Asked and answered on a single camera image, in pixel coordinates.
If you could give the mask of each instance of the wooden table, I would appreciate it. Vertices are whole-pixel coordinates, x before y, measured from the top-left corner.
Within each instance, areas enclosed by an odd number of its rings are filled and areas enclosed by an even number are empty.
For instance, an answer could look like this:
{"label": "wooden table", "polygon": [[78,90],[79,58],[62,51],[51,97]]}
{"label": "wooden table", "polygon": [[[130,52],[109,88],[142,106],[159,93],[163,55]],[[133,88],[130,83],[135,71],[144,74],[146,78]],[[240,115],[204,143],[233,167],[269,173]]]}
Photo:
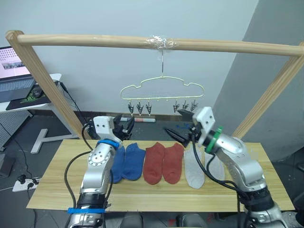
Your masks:
{"label": "wooden table", "polygon": [[[142,149],[153,146],[156,141],[124,141],[127,146],[137,142]],[[175,142],[159,141],[165,147],[172,146]],[[94,147],[96,140],[89,140]],[[246,143],[253,159],[261,164],[264,175],[275,202],[281,210],[294,210],[294,207],[281,183],[274,167],[267,157],[260,143]],[[43,178],[35,190],[27,208],[66,210],[72,207],[72,199],[64,183],[64,170],[68,162],[76,155],[87,151],[88,148],[82,140],[64,140],[53,160],[48,166]],[[87,168],[87,155],[78,158],[71,165],[68,172],[68,181],[76,199],[79,188]],[[143,176],[137,181],[122,180],[113,185],[109,202],[112,204],[108,211],[199,211],[199,212],[224,212],[237,211],[236,194],[234,191],[218,185],[205,178],[205,183],[200,189],[189,187],[182,168],[180,181],[171,185],[163,178],[156,185],[145,182]],[[231,177],[225,170],[226,179]]]}

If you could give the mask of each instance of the blue tape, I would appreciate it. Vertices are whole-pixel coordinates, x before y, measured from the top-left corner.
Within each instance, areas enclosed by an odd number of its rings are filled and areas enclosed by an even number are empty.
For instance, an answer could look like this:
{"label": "blue tape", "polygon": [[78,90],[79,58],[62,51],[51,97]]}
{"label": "blue tape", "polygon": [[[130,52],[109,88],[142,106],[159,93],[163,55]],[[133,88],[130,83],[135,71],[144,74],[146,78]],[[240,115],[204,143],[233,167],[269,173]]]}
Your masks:
{"label": "blue tape", "polygon": [[69,214],[75,214],[75,213],[105,213],[104,208],[91,208],[91,209],[80,209],[80,208],[69,208],[67,210]]}
{"label": "blue tape", "polygon": [[113,140],[110,140],[110,139],[103,139],[103,140],[99,140],[97,142],[97,144],[100,144],[100,143],[105,143],[105,144],[108,144],[110,146],[113,146],[116,150],[118,149],[119,147],[119,143],[117,142],[114,142]]}

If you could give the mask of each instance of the red sock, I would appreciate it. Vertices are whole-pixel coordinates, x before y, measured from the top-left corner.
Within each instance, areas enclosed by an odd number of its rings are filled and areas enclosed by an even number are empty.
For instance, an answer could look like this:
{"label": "red sock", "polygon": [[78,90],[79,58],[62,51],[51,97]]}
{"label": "red sock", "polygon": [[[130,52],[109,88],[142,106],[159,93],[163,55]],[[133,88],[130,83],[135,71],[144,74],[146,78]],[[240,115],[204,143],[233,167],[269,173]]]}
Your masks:
{"label": "red sock", "polygon": [[165,148],[165,159],[162,165],[162,173],[165,180],[170,184],[176,184],[181,178],[181,160],[184,154],[183,146],[174,144]]}
{"label": "red sock", "polygon": [[143,178],[149,184],[157,184],[162,179],[162,161],[164,155],[165,147],[158,142],[153,147],[146,148]]}

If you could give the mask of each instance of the wooden pole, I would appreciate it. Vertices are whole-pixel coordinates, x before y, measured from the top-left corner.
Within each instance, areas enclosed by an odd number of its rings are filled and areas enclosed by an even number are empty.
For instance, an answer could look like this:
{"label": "wooden pole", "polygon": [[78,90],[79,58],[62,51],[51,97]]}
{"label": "wooden pole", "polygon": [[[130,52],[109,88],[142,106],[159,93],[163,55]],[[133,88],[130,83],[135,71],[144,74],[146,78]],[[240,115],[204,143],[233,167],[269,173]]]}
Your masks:
{"label": "wooden pole", "polygon": [[[157,49],[163,45],[148,37],[127,37],[109,35],[23,35],[18,36],[21,45],[30,46],[91,46],[111,48],[147,48]],[[302,56],[304,47],[282,44],[266,44],[244,41],[202,40],[202,39],[166,39],[166,49],[189,51],[218,51],[255,53],[282,56]]]}
{"label": "wooden pole", "polygon": [[290,57],[281,71],[275,77],[268,89],[263,93],[256,105],[251,109],[243,122],[234,131],[233,136],[242,138],[250,128],[258,121],[267,108],[277,99],[281,92],[296,76],[304,65],[304,55],[301,57]]}
{"label": "wooden pole", "polygon": [[21,61],[27,67],[29,72],[32,74],[36,82],[42,88],[42,90],[53,103],[53,105],[56,107],[56,109],[65,118],[71,128],[78,134],[79,138],[81,138],[81,122],[79,121],[73,110],[69,107],[67,101],[62,96],[60,91],[55,86],[52,78],[48,74],[47,70],[44,68],[34,49],[31,46],[22,46],[19,44],[17,40],[17,37],[19,35],[23,35],[23,32],[8,31],[6,33],[6,39],[14,48]]}
{"label": "wooden pole", "polygon": [[[80,121],[52,82],[52,79],[36,55],[32,45],[149,49],[157,49],[160,45],[163,45],[156,40],[153,40],[153,38],[145,37],[107,35],[24,35],[21,31],[9,31],[6,34],[6,38],[51,102],[80,137],[82,128]],[[281,94],[304,64],[304,42],[299,46],[290,46],[243,41],[168,38],[166,39],[166,49],[292,56],[246,116],[244,121],[233,133],[233,136],[238,138],[242,138],[249,131],[249,129]]]}

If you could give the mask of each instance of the laptop keyboard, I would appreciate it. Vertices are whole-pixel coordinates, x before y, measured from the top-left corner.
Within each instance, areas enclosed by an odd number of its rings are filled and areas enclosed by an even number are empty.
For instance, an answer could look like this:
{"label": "laptop keyboard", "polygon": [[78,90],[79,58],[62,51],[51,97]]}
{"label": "laptop keyboard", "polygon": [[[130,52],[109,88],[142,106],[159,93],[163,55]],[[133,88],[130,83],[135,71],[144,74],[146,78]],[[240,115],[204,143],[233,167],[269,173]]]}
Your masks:
{"label": "laptop keyboard", "polygon": [[24,79],[14,82],[0,83],[0,92],[31,87],[34,79]]}

